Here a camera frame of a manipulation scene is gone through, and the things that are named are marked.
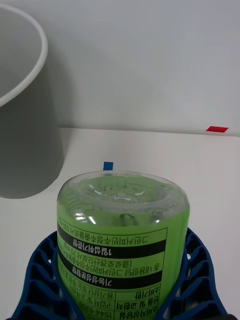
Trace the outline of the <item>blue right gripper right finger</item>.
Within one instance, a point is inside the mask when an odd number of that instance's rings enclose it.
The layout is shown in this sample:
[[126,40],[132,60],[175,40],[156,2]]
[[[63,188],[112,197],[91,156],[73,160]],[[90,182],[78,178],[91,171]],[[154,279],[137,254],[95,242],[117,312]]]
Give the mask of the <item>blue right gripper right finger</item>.
[[227,314],[217,293],[211,256],[188,229],[178,279],[155,319],[208,320]]

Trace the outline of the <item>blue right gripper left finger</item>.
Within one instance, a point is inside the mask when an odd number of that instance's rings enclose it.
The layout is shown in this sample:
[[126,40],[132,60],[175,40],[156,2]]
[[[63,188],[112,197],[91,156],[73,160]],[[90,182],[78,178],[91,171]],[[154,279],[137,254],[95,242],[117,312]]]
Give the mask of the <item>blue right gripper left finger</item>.
[[76,320],[78,308],[57,270],[57,232],[47,236],[28,262],[12,320]]

